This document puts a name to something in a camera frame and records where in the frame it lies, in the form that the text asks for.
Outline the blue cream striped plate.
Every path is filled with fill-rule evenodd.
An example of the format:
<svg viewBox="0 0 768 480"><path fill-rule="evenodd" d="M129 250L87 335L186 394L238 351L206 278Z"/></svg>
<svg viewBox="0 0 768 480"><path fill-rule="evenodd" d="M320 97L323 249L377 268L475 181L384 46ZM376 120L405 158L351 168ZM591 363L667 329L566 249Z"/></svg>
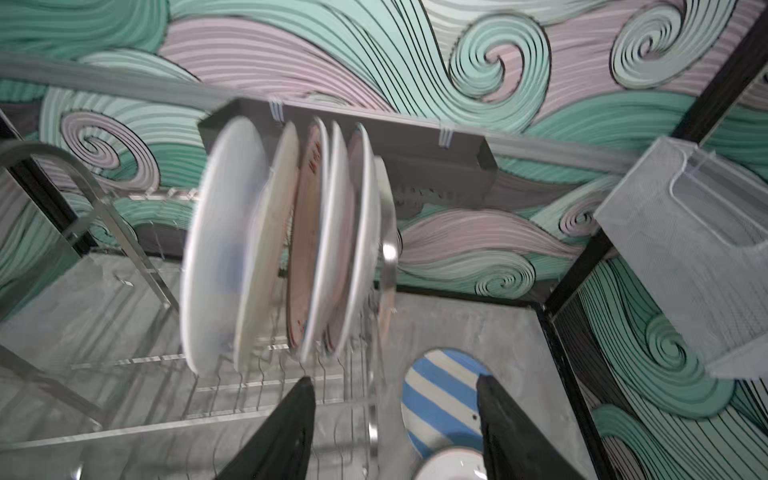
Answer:
<svg viewBox="0 0 768 480"><path fill-rule="evenodd" d="M251 221L253 238L246 250L243 295L236 325L233 360L235 370L248 368L256 334L270 318L289 214L293 205L300 141L295 125L288 122L278 142L272 169Z"/></svg>

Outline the white plate teal red rim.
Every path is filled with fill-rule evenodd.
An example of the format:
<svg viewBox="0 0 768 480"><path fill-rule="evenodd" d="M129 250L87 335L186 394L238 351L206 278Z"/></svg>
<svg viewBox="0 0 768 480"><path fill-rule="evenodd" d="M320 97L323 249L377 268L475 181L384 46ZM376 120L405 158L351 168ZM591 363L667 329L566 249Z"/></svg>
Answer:
<svg viewBox="0 0 768 480"><path fill-rule="evenodd" d="M234 336L252 211L270 175L251 120L226 123L208 155L187 233L180 296L183 351L192 372L216 369Z"/></svg>

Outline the white plate red characters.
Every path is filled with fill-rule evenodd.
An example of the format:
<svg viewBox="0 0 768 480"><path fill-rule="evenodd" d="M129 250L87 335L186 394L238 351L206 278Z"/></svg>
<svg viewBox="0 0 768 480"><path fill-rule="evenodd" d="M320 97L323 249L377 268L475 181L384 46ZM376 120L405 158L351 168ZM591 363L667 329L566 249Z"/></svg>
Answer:
<svg viewBox="0 0 768 480"><path fill-rule="evenodd" d="M344 221L334 238L334 251L340 259L341 297L325 332L329 353L339 359L353 327L363 313L373 287L381 234L381 200L374 155L368 133L356 126L344 145L339 128L334 129L331 165L339 174L332 175L333 188L344 193L344 205L336 209Z"/></svg>

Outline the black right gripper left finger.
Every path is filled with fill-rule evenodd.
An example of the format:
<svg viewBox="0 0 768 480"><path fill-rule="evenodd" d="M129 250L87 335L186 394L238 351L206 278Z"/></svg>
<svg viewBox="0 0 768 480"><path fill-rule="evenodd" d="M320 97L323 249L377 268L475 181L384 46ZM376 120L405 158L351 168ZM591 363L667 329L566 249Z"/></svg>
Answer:
<svg viewBox="0 0 768 480"><path fill-rule="evenodd" d="M216 479L305 479L315 410L315 389L304 376Z"/></svg>

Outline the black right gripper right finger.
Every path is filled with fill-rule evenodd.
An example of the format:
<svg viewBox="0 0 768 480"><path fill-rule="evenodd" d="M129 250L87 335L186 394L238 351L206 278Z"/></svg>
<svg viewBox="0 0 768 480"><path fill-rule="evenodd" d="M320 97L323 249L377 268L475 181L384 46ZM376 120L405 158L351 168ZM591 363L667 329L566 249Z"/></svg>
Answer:
<svg viewBox="0 0 768 480"><path fill-rule="evenodd" d="M476 383L483 461L489 479L581 479L497 379Z"/></svg>

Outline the sunburst plate red green rim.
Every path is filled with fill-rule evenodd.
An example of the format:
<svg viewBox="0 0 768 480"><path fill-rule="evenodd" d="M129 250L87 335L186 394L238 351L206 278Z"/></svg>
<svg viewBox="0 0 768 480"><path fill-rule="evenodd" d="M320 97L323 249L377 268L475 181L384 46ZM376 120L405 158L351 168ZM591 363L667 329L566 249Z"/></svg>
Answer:
<svg viewBox="0 0 768 480"><path fill-rule="evenodd" d="M414 480L486 480L482 454L474 449L451 447L431 455L414 474Z"/></svg>

